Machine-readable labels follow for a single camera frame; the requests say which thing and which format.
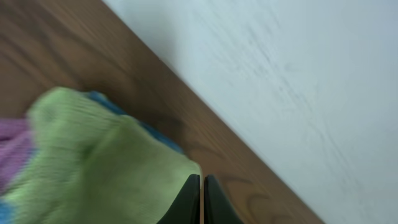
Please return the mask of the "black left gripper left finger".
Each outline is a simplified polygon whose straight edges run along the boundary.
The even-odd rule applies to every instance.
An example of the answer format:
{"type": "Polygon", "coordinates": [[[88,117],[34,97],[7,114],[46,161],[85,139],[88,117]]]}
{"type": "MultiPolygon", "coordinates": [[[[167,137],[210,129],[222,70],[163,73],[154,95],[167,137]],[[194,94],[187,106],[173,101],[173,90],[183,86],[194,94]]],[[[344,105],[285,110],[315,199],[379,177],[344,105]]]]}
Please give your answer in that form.
{"type": "Polygon", "coordinates": [[[199,224],[200,223],[200,176],[188,177],[166,214],[158,224],[199,224]]]}

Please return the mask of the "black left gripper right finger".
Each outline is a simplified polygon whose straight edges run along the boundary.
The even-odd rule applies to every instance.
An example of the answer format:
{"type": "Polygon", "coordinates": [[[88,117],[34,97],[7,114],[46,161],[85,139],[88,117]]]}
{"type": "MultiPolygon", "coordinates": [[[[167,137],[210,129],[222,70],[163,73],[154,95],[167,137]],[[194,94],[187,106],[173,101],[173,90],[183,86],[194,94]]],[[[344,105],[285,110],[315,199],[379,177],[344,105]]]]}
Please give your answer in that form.
{"type": "Polygon", "coordinates": [[[214,175],[204,179],[204,223],[243,224],[214,175]]]}

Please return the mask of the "green microfiber cloth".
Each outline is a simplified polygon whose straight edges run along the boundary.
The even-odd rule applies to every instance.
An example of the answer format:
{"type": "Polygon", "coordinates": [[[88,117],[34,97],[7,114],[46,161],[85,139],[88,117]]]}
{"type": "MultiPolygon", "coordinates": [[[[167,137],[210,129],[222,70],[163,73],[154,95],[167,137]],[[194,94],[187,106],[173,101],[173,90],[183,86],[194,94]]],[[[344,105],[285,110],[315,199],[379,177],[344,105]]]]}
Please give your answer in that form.
{"type": "Polygon", "coordinates": [[[200,166],[135,118],[54,88],[28,110],[34,151],[1,195],[2,223],[156,223],[200,166]]]}

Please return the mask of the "blue folded cloth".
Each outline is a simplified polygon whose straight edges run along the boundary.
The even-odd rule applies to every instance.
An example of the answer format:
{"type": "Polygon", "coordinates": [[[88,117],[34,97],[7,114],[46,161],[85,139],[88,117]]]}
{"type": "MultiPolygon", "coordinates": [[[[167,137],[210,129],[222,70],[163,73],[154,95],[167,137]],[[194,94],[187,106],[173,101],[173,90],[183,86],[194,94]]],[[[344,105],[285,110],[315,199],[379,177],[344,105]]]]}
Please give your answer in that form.
{"type": "MultiPolygon", "coordinates": [[[[104,94],[98,92],[98,91],[89,91],[86,92],[85,95],[100,104],[101,106],[105,107],[106,109],[110,110],[114,114],[118,115],[127,115],[127,113],[121,109],[118,105],[114,104],[112,101],[110,101],[104,94]]],[[[146,124],[143,121],[137,120],[138,123],[140,124],[141,127],[143,127],[154,139],[158,140],[162,144],[165,144],[169,148],[173,149],[174,151],[184,154],[183,149],[173,142],[171,139],[169,139],[167,136],[163,135],[161,132],[153,128],[152,126],[146,124]]]]}

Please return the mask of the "purple folded cloth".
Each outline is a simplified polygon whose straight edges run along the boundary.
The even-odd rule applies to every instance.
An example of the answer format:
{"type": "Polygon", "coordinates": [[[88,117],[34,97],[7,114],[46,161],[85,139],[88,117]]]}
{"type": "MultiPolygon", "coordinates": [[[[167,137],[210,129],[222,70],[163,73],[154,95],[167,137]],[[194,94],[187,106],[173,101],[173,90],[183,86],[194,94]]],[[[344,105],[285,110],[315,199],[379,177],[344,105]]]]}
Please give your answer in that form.
{"type": "Polygon", "coordinates": [[[32,132],[26,119],[1,119],[1,195],[33,153],[32,132]]]}

